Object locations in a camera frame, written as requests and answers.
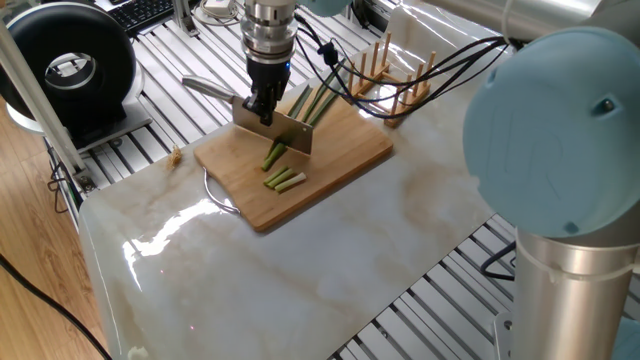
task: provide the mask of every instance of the white cord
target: white cord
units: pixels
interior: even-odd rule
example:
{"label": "white cord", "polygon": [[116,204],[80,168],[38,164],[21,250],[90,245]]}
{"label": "white cord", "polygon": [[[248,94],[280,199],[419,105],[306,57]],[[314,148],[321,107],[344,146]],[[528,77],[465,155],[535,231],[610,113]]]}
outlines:
{"label": "white cord", "polygon": [[212,13],[204,7],[206,2],[207,0],[200,1],[200,5],[193,10],[193,16],[201,23],[209,26],[230,26],[240,22],[240,20],[236,20],[236,16],[238,16],[238,6],[235,0],[231,3],[231,13],[229,15]]}
{"label": "white cord", "polygon": [[502,12],[502,36],[504,37],[504,41],[507,44],[511,45],[511,41],[509,41],[509,14],[511,14],[511,7],[515,0],[507,0],[504,4],[504,11]]}

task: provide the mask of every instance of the wooden cutting board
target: wooden cutting board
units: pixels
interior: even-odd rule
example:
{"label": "wooden cutting board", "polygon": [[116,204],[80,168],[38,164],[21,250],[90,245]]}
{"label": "wooden cutting board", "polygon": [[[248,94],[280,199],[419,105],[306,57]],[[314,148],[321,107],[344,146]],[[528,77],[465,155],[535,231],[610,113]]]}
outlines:
{"label": "wooden cutting board", "polygon": [[[311,94],[300,117],[314,96]],[[293,101],[282,104],[278,111],[286,114],[292,105]],[[200,165],[222,185],[258,232],[266,231],[336,185],[355,178],[367,165],[390,153],[393,143],[338,98],[314,129],[311,156],[288,149],[270,171],[264,172],[260,167],[270,147],[271,140],[234,126],[194,151]],[[285,165],[296,173],[304,172],[307,180],[278,194],[262,182]]]}

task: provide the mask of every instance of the knife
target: knife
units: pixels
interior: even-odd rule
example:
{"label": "knife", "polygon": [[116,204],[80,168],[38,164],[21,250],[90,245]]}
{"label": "knife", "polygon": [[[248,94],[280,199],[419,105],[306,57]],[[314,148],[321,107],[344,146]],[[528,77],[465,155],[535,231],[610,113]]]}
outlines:
{"label": "knife", "polygon": [[273,112],[271,126],[265,126],[260,122],[260,116],[247,110],[243,105],[244,100],[233,91],[227,90],[211,80],[194,75],[184,76],[182,84],[202,94],[213,96],[231,104],[234,124],[273,141],[281,142],[301,153],[311,155],[312,126],[277,111]]}

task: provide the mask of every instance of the keyboard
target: keyboard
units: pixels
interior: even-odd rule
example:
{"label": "keyboard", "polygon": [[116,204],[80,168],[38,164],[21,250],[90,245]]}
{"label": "keyboard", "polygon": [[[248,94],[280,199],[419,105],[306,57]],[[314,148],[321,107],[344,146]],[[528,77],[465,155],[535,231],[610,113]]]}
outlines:
{"label": "keyboard", "polygon": [[[110,0],[117,5],[123,0]],[[171,0],[131,0],[109,11],[129,36],[135,36],[139,30],[149,27],[173,14]]]}

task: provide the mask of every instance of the white power cable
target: white power cable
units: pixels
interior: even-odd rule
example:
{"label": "white power cable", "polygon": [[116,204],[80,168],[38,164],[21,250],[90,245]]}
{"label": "white power cable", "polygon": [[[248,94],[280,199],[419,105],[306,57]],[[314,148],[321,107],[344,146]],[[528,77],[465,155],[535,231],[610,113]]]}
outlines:
{"label": "white power cable", "polygon": [[511,14],[513,3],[515,3],[515,0],[507,0],[504,4],[504,11],[502,12],[502,36],[504,37],[504,41],[509,45],[511,45],[511,41],[509,41],[509,15]]}

